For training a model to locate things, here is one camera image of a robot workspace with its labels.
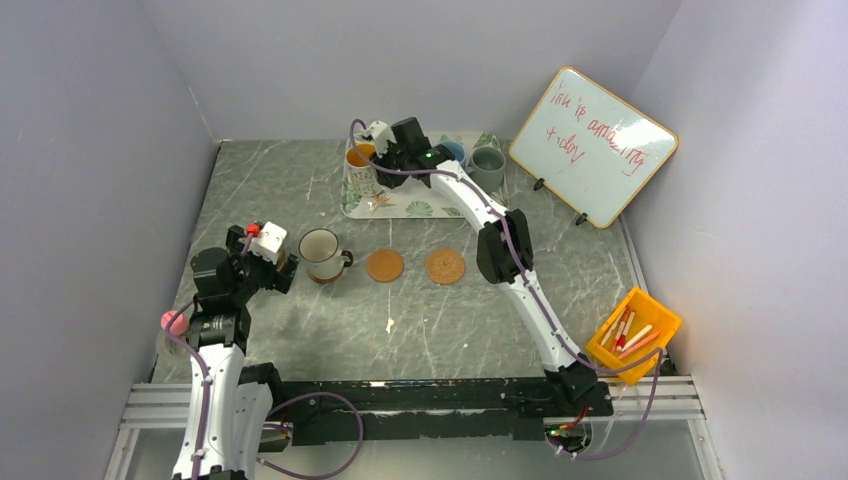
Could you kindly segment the beige ceramic mug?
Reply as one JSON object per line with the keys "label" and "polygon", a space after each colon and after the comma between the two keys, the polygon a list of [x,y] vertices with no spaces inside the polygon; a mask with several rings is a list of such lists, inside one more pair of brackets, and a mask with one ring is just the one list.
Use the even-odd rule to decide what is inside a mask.
{"label": "beige ceramic mug", "polygon": [[283,266],[286,263],[287,258],[288,258],[288,253],[287,253],[286,247],[284,245],[281,245],[280,248],[278,249],[277,258],[276,258],[276,266],[277,266],[278,269],[283,268]]}

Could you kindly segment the yellow-inside patterned mug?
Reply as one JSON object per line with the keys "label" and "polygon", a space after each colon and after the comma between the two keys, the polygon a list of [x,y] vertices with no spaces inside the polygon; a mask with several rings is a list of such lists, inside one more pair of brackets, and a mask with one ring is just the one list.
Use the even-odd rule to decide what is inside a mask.
{"label": "yellow-inside patterned mug", "polygon": [[376,171],[367,162],[374,152],[375,146],[365,142],[351,146],[345,154],[346,178],[350,186],[364,197],[377,196],[384,189],[377,181]]}

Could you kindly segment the white mug black rim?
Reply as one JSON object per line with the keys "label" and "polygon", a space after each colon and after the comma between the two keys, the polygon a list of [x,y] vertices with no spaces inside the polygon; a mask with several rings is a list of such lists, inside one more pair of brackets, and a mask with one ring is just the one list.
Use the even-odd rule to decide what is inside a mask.
{"label": "white mug black rim", "polygon": [[324,228],[305,233],[298,244],[298,251],[306,271],[323,278],[332,277],[354,263],[353,254],[341,248],[338,236]]}

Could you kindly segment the light blue mug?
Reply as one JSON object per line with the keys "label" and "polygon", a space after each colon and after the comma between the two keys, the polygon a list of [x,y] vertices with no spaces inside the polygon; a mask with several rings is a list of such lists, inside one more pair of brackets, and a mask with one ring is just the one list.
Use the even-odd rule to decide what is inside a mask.
{"label": "light blue mug", "polygon": [[461,143],[454,141],[442,141],[440,145],[444,146],[454,157],[454,159],[465,168],[466,165],[466,151]]}

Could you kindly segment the grey-green mug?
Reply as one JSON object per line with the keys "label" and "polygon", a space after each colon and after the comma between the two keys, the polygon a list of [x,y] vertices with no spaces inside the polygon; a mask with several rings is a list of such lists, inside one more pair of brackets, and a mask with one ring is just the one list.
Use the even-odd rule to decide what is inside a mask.
{"label": "grey-green mug", "polygon": [[506,158],[494,147],[476,148],[467,160],[466,172],[486,193],[497,191],[504,180]]}

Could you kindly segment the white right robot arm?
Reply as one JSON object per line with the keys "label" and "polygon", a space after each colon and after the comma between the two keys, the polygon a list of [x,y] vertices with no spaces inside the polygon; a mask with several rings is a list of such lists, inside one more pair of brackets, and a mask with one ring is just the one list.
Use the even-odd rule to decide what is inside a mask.
{"label": "white right robot arm", "polygon": [[525,214],[498,204],[446,147],[430,143],[415,117],[391,126],[382,121],[351,124],[358,126],[376,149],[359,156],[376,171],[380,185],[393,189],[416,179],[448,200],[477,231],[477,267],[510,300],[531,334],[552,385],[551,405],[564,415],[578,412],[598,376],[542,291]]}

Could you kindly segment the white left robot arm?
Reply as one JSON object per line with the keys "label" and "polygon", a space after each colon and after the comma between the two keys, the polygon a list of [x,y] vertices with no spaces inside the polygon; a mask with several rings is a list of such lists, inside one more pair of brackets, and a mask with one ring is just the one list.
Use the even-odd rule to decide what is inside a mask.
{"label": "white left robot arm", "polygon": [[265,420],[277,418],[286,393],[271,363],[246,366],[251,315],[261,289],[289,291],[299,259],[286,253],[287,231],[258,222],[229,228],[222,247],[197,253],[190,266],[196,289],[183,316],[164,331],[190,356],[191,397],[174,479],[251,479]]}

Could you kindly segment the leaf-patterned white tray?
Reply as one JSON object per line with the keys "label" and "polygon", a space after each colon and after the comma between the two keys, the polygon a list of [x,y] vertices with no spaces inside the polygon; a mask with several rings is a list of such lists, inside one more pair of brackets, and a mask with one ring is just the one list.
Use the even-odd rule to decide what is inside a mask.
{"label": "leaf-patterned white tray", "polygon": [[[453,142],[461,146],[469,160],[471,154],[480,148],[490,147],[504,152],[503,142],[493,133],[480,131],[431,131],[425,132],[433,145]],[[345,142],[347,151],[343,161],[343,183],[340,205],[342,212],[356,220],[369,219],[427,219],[459,218],[460,213],[454,205],[438,192],[428,189],[418,180],[407,180],[395,189],[384,189],[379,195],[369,196],[373,188],[361,189],[355,184],[353,172],[361,170],[354,162],[361,159],[352,151],[352,142]]]}

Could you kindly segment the pink-capped bottle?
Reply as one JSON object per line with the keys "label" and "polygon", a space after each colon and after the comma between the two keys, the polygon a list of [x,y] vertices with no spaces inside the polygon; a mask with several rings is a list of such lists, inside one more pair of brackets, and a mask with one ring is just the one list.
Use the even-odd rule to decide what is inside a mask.
{"label": "pink-capped bottle", "polygon": [[161,329],[164,330],[165,333],[168,334],[175,342],[178,342],[181,345],[181,343],[185,342],[185,333],[188,329],[189,323],[184,314],[177,315],[176,319],[173,320],[176,313],[176,310],[171,310],[162,315]]}

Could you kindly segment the yellow-framed whiteboard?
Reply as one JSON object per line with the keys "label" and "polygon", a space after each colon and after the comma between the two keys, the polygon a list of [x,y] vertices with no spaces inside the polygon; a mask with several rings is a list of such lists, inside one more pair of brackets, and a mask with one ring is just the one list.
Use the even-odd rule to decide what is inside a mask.
{"label": "yellow-framed whiteboard", "polygon": [[675,153],[679,138],[577,69],[560,69],[510,157],[596,228],[609,227]]}

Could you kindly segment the pale marker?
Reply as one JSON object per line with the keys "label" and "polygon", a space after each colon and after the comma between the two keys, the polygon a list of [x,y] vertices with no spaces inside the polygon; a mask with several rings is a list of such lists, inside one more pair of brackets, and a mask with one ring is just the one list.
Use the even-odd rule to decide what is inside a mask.
{"label": "pale marker", "polygon": [[605,346],[610,339],[615,339],[617,337],[617,329],[622,320],[626,318],[628,315],[628,307],[626,307],[621,314],[617,317],[617,319],[610,325],[610,327],[605,332],[604,337],[600,341],[601,346]]}

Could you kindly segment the red-capped white marker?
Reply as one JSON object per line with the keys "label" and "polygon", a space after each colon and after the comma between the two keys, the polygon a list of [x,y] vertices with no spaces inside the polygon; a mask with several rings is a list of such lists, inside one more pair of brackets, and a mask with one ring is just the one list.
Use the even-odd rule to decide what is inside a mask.
{"label": "red-capped white marker", "polygon": [[632,321],[633,321],[634,317],[635,317],[635,312],[632,309],[629,309],[628,312],[627,312],[627,316],[625,317],[624,320],[621,321],[621,323],[619,325],[618,336],[617,336],[616,342],[615,342],[613,350],[612,350],[613,353],[618,353],[618,352],[623,351],[624,345],[626,344],[626,341],[627,341],[627,335],[628,335],[629,329],[631,328]]}

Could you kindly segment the yellow plastic bin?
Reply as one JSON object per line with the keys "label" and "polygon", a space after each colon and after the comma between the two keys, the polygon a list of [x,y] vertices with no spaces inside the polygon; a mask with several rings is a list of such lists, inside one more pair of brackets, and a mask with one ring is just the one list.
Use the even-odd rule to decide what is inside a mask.
{"label": "yellow plastic bin", "polygon": [[[646,325],[653,326],[651,333],[659,332],[660,335],[649,345],[639,349],[624,360],[619,360],[618,356],[623,351],[618,353],[612,352],[617,337],[610,339],[605,346],[601,346],[600,341],[610,325],[626,307],[628,307],[628,310],[632,309],[635,312],[627,340]],[[633,287],[614,309],[610,317],[588,341],[586,351],[604,368],[611,370],[621,369],[621,372],[616,373],[616,376],[620,380],[627,384],[635,384],[660,362],[661,355],[657,355],[655,350],[657,348],[665,350],[681,325],[682,318],[680,316],[659,303],[641,288]]]}

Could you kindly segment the orange marker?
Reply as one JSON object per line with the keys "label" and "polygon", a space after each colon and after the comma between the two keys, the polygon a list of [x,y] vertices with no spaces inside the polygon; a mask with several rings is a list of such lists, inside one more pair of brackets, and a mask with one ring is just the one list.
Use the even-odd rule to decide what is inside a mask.
{"label": "orange marker", "polygon": [[645,336],[644,338],[640,339],[638,342],[635,342],[635,343],[633,343],[632,345],[627,346],[627,347],[623,350],[623,352],[622,352],[622,353],[618,356],[618,359],[619,359],[619,360],[624,360],[625,358],[627,358],[628,356],[632,355],[633,353],[635,353],[635,352],[636,352],[636,351],[638,351],[639,349],[641,349],[641,348],[643,348],[643,347],[645,347],[645,346],[649,345],[649,344],[650,344],[651,342],[653,342],[653,341],[654,341],[654,340],[655,340],[655,339],[656,339],[659,335],[660,335],[660,333],[659,333],[659,332],[653,332],[653,333],[651,333],[650,335],[647,335],[647,336]]}

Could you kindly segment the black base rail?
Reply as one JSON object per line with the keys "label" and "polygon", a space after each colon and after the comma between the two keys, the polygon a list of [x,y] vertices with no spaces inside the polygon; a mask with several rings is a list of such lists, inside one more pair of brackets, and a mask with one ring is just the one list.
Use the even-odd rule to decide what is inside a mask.
{"label": "black base rail", "polygon": [[609,387],[575,399],[544,377],[270,383],[270,412],[295,446],[329,442],[483,438],[537,441],[556,424],[610,417]]}

